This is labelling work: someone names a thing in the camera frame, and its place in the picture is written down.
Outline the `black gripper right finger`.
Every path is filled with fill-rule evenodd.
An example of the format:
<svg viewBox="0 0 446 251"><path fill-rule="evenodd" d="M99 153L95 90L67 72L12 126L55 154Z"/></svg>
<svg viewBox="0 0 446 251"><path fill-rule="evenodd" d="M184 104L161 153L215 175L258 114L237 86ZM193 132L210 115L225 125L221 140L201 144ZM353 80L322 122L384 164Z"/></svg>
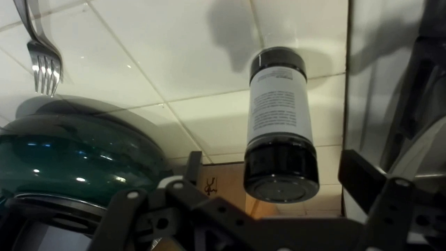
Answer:
<svg viewBox="0 0 446 251"><path fill-rule="evenodd" d="M387 175L353 149L342 151L338 178L364 211L373 207L387 182Z"/></svg>

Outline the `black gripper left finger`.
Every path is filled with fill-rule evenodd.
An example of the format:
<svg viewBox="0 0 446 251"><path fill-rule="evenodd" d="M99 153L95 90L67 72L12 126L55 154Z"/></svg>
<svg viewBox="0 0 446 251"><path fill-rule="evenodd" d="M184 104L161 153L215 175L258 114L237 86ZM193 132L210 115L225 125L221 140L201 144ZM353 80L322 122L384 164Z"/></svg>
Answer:
<svg viewBox="0 0 446 251"><path fill-rule="evenodd" d="M203 167L203 151L193 150L190 153L187 164L186 164L184 178L187 181L190 181L191 183L197 185L201 167Z"/></svg>

